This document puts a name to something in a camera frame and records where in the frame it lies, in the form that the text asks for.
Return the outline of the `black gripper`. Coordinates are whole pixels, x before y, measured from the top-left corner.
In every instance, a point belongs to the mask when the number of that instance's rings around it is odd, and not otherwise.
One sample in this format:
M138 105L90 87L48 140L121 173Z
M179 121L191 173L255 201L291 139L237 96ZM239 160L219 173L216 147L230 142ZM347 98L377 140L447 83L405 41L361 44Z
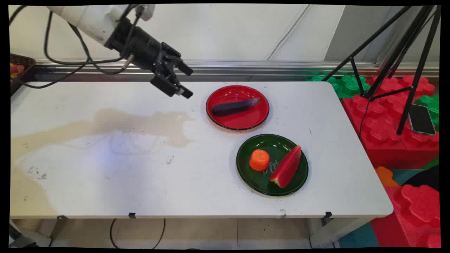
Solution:
M119 21L111 37L106 42L106 48L116 50L128 59L133 54L132 64L141 70L150 70L154 76L150 83L165 93L167 96L183 96L189 99L193 91L181 85L174 71L156 71L157 66L168 64L171 70L178 68L182 73L190 76L193 69L181 58L181 53L165 42L159 42L140 27L135 27L129 42L127 37L132 28L132 22L128 18Z

